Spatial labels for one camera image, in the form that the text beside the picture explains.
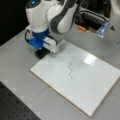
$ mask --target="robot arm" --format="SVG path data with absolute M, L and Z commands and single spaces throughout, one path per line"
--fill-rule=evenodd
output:
M 49 27 L 54 33 L 68 32 L 73 25 L 73 18 L 79 4 L 77 0 L 65 0 L 61 4 L 57 0 L 30 0 L 26 5 L 26 13 L 33 38 L 27 42 L 37 49 L 45 47 L 55 53 L 56 41 L 49 37 Z

